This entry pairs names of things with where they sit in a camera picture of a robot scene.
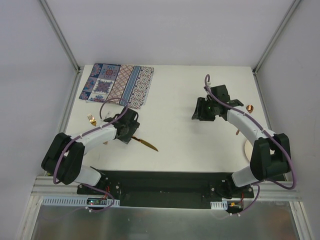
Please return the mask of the gold knife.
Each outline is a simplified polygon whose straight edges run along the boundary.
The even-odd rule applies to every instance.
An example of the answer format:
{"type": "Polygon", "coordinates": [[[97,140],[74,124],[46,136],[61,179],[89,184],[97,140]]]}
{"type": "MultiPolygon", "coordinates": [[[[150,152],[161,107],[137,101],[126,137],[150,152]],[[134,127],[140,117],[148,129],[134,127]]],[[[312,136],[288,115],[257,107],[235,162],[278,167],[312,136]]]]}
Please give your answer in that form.
{"type": "Polygon", "coordinates": [[[143,140],[143,139],[141,139],[141,138],[137,138],[137,137],[135,137],[135,136],[132,136],[131,138],[132,138],[133,140],[136,140],[136,141],[138,141],[139,143],[147,146],[148,148],[153,149],[153,150],[156,151],[156,152],[159,151],[154,145],[150,144],[149,142],[147,142],[147,141],[145,141],[145,140],[143,140]]]}

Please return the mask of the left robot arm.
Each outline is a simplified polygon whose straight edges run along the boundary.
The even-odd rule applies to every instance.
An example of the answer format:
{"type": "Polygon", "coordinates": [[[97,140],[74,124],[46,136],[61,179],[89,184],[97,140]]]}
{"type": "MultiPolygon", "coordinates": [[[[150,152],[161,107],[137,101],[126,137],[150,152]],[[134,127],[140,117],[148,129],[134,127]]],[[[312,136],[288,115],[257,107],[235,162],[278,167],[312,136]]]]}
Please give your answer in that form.
{"type": "Polygon", "coordinates": [[[104,119],[99,126],[78,136],[63,132],[57,134],[42,160],[41,168],[55,177],[56,184],[85,184],[94,194],[102,194],[106,188],[102,174],[83,165],[83,158],[105,142],[119,140],[128,144],[140,126],[138,118],[135,110],[124,108],[120,114],[104,119]]]}

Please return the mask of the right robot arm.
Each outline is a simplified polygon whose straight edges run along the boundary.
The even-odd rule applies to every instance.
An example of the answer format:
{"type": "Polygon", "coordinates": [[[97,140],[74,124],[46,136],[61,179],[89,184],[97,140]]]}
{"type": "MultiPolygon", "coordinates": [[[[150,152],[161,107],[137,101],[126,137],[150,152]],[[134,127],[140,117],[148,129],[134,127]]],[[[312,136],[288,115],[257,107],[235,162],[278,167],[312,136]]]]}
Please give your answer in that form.
{"type": "Polygon", "coordinates": [[[277,134],[251,116],[238,99],[231,100],[225,85],[206,89],[206,97],[198,97],[192,115],[193,120],[213,122],[216,117],[234,125],[252,145],[249,165],[230,173],[216,187],[216,193],[231,199],[242,193],[243,188],[292,170],[290,165],[290,141],[284,133],[277,134]]]}

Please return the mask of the gold fork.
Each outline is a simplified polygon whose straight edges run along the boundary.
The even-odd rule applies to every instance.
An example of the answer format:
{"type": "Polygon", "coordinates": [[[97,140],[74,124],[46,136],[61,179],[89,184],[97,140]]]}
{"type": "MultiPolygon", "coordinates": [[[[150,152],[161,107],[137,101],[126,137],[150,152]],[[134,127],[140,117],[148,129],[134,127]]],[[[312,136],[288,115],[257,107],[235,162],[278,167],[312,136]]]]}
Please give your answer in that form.
{"type": "MultiPolygon", "coordinates": [[[[97,126],[97,121],[91,114],[88,114],[87,118],[88,118],[91,125],[93,125],[94,127],[97,126]]],[[[102,127],[100,127],[98,130],[89,134],[87,138],[90,140],[97,140],[101,143],[102,140],[104,139],[105,132],[106,131],[102,127]]]]}

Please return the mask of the patterned cloth placemat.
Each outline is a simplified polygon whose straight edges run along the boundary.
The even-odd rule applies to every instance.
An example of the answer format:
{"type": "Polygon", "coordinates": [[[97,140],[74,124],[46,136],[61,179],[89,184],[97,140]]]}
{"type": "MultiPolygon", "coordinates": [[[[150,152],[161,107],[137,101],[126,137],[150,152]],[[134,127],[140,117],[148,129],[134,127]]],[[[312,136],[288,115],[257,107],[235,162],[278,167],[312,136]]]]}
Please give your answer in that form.
{"type": "Polygon", "coordinates": [[[95,63],[80,92],[87,102],[112,103],[141,109],[146,104],[155,69],[150,66],[95,63]]]}

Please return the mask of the cream plate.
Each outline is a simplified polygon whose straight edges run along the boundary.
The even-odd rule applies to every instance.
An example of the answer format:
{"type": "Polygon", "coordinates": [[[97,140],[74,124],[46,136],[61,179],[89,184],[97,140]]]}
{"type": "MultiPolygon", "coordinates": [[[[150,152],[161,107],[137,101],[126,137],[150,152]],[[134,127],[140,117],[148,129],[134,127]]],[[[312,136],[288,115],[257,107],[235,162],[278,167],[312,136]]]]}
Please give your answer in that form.
{"type": "Polygon", "coordinates": [[[246,140],[244,143],[243,151],[246,159],[250,162],[253,152],[253,146],[248,140],[246,140]]]}

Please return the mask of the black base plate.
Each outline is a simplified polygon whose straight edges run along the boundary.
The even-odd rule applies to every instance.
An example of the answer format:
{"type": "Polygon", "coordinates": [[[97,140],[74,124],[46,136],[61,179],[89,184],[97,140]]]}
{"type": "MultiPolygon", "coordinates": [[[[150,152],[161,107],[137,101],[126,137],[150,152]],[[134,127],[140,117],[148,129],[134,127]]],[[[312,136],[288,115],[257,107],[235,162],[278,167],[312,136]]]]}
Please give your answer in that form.
{"type": "Polygon", "coordinates": [[[249,185],[237,188],[229,172],[161,172],[101,170],[94,189],[81,184],[79,195],[108,191],[122,207],[209,209],[212,202],[253,199],[249,185]]]}

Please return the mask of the left aluminium frame post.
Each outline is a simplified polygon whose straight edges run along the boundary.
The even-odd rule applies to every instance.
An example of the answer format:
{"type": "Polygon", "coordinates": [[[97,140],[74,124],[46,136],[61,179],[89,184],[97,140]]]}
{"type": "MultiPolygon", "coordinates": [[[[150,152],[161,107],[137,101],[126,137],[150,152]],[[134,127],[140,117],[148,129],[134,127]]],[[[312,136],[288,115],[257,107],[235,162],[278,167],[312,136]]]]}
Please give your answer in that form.
{"type": "Polygon", "coordinates": [[[73,69],[78,74],[80,72],[81,67],[79,66],[69,44],[67,43],[67,40],[54,16],[53,11],[51,10],[48,2],[46,0],[38,0],[37,1],[42,8],[42,11],[44,12],[44,15],[46,16],[55,36],[57,37],[63,51],[65,52],[69,62],[71,63],[73,69]]]}

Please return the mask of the aluminium frame post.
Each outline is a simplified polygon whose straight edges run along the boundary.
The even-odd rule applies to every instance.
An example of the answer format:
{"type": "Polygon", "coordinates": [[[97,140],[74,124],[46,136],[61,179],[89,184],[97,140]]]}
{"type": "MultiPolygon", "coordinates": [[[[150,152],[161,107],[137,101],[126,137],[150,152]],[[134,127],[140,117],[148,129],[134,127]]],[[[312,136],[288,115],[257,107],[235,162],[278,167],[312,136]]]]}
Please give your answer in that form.
{"type": "Polygon", "coordinates": [[[81,67],[79,66],[69,44],[67,43],[67,40],[54,16],[53,11],[51,10],[48,2],[46,0],[38,0],[37,1],[42,8],[42,11],[44,12],[44,15],[46,16],[55,36],[57,37],[63,51],[65,52],[69,62],[71,63],[73,69],[78,74],[80,72],[81,67]]]}
{"type": "Polygon", "coordinates": [[[275,47],[277,41],[280,39],[281,35],[283,34],[286,26],[294,16],[295,12],[301,5],[303,0],[293,0],[291,4],[289,5],[287,11],[285,12],[283,18],[281,19],[280,23],[278,24],[276,30],[274,31],[272,37],[270,38],[268,44],[266,45],[264,51],[262,52],[259,60],[257,61],[256,65],[252,69],[252,73],[254,76],[256,76],[259,72],[259,70],[262,68],[264,62],[268,58],[268,56],[271,54],[273,48],[275,47]]]}

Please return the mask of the right aluminium frame post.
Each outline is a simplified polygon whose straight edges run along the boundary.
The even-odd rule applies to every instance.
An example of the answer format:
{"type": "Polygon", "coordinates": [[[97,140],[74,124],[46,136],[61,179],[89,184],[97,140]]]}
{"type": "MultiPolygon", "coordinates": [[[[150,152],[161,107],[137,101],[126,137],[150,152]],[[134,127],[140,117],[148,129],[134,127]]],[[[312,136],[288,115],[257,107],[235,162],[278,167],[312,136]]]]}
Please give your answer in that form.
{"type": "Polygon", "coordinates": [[[294,16],[295,12],[301,5],[303,0],[293,0],[291,4],[289,5],[287,11],[285,12],[283,18],[281,19],[280,23],[278,24],[276,30],[274,31],[272,37],[270,38],[268,44],[266,45],[264,51],[262,52],[259,60],[257,61],[256,65],[252,69],[252,73],[254,76],[256,76],[259,72],[259,70],[262,68],[264,62],[268,58],[268,56],[271,54],[273,48],[275,47],[277,41],[280,39],[281,35],[283,34],[286,26],[294,16]]]}

